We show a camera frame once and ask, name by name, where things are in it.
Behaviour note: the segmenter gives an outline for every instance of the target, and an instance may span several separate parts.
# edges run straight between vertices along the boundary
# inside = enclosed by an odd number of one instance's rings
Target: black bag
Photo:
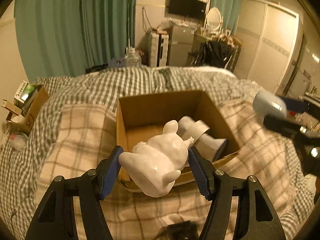
[[[230,46],[222,41],[201,43],[194,66],[209,65],[224,68],[231,56],[232,50]]]

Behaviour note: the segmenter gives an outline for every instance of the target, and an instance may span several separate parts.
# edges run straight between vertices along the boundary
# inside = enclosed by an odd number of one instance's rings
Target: wall-mounted tv
[[[200,0],[170,0],[170,14],[204,20],[206,3]]]

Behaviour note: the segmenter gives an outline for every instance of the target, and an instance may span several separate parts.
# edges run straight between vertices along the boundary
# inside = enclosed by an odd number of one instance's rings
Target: small cardboard box
[[[10,112],[19,115],[22,113],[22,109],[15,106],[13,103],[9,102],[8,100],[3,99],[2,100],[2,107],[4,107],[5,109],[9,110]]]
[[[11,120],[13,113],[9,113],[6,121],[14,129],[23,131],[26,135],[29,135],[33,126],[33,123],[40,112],[41,107],[48,100],[49,95],[45,90],[44,86],[37,85],[35,86],[38,89],[38,93],[35,99],[32,101],[32,104],[28,110],[28,113],[25,115],[25,118],[22,122],[16,123]]]
[[[219,110],[206,92],[191,90],[160,94],[148,94],[119,98],[116,118],[116,143],[125,152],[141,141],[148,141],[162,134],[163,126],[171,121],[179,121],[185,115],[194,121],[202,120],[210,127],[208,134],[213,138],[227,138],[228,142],[215,167],[222,166],[237,155],[239,145]],[[131,192],[141,192],[121,168],[119,180]],[[189,167],[183,169],[175,186],[193,181]]]

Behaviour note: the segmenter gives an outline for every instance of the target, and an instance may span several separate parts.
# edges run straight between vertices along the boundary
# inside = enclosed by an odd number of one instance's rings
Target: figurine ear
[[[162,182],[163,182],[163,185],[168,185],[170,182],[173,182],[175,181],[177,178],[179,178],[181,174],[181,171],[180,170],[175,170],[175,171],[170,171],[166,174],[163,174],[162,175]]]
[[[178,131],[178,122],[176,120],[172,120],[170,122],[167,122],[164,127],[163,127],[163,131],[162,134],[165,133],[177,133]]]
[[[194,139],[192,137],[190,137],[188,140],[183,141],[186,145],[187,148],[189,148],[190,146],[193,145],[193,141]]]

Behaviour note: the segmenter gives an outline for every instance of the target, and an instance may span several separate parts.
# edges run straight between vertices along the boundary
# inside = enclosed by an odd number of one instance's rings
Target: white ceramic figurine
[[[131,179],[151,197],[169,193],[181,170],[188,162],[188,147],[193,138],[182,140],[177,135],[178,122],[172,120],[163,127],[161,135],[140,142],[132,153],[124,152],[119,163],[127,170]]]

